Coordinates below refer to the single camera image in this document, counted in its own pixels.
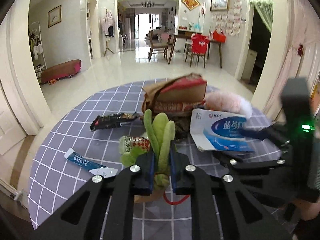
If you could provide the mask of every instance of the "upholstered bench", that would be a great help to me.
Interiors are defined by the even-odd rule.
[[[81,60],[74,59],[59,65],[52,66],[41,73],[41,83],[49,82],[52,79],[59,79],[72,76],[81,69]]]

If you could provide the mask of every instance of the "metal screw head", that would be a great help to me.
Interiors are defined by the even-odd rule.
[[[278,164],[285,164],[285,160],[277,160]]]
[[[195,171],[196,170],[196,167],[194,165],[187,165],[186,166],[186,171]]]
[[[139,167],[138,165],[132,165],[132,166],[130,167],[130,171],[132,171],[132,172],[138,172],[138,171],[140,171],[140,167]]]
[[[99,182],[102,181],[102,176],[100,176],[100,175],[94,175],[94,176],[92,177],[92,181],[93,181],[94,183],[99,183]]]
[[[231,165],[236,165],[236,164],[237,164],[237,161],[234,160],[234,159],[232,159],[232,160],[230,160],[230,164],[231,164]]]
[[[223,176],[223,180],[225,182],[231,182],[231,181],[233,181],[233,177],[231,175],[227,174],[227,175]]]

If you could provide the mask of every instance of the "chandelier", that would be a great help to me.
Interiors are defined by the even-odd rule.
[[[155,6],[155,3],[152,1],[149,1],[149,0],[141,2],[141,7],[150,8],[150,7],[154,7],[154,6]]]

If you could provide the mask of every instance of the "table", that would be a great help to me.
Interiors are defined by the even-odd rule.
[[[221,50],[221,42],[220,42],[220,41],[216,41],[216,40],[210,40],[210,42],[208,43],[208,58],[207,58],[207,60],[209,60],[210,43],[217,43],[217,44],[218,44],[218,46],[219,46],[220,68],[222,68],[222,50]]]
[[[195,31],[188,31],[188,30],[182,30],[178,29],[178,31],[175,33],[172,41],[172,47],[170,51],[170,56],[169,56],[169,61],[168,64],[171,63],[173,51],[174,51],[174,46],[176,45],[176,40],[177,39],[191,39],[192,34],[198,33],[201,34],[201,32],[195,32]],[[219,58],[220,58],[220,68],[222,68],[222,50],[221,50],[221,42],[219,41],[210,41],[210,43],[218,43],[219,46]],[[210,43],[208,44],[208,59],[209,59],[209,51],[210,51]]]
[[[116,168],[118,173],[121,171],[123,166],[119,161],[119,138],[123,135],[140,136],[145,131],[141,121],[135,120],[121,128],[95,132],[89,130],[89,125],[98,114],[119,111],[141,113],[143,85],[160,81],[163,80],[134,82],[95,93],[55,125],[40,146],[31,166],[29,212],[34,228],[92,177],[89,172],[63,158],[69,147],[89,160]],[[260,128],[270,125],[270,122],[260,111],[254,109],[247,124],[249,127]],[[252,140],[249,144],[259,152],[250,155],[250,161],[279,157],[278,149],[268,141]],[[192,164],[201,167],[210,175],[222,176],[228,172],[212,154],[199,152],[191,136],[177,143],[177,148],[189,157]],[[181,198],[175,196],[170,188],[166,193],[170,200]],[[163,199],[135,204],[132,239],[141,239],[141,234],[144,234],[144,239],[171,239],[174,234],[175,240],[191,240],[190,198],[177,206],[170,206]]]

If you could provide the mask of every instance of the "green plush toy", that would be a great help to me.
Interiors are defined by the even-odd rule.
[[[144,113],[143,123],[146,128],[153,152],[156,155],[157,171],[154,177],[155,189],[166,189],[169,185],[169,151],[170,142],[175,137],[175,125],[169,121],[165,113],[158,114],[152,122],[152,112],[150,109]],[[134,165],[137,157],[145,151],[134,147],[130,154],[122,155],[121,162],[124,166]]]

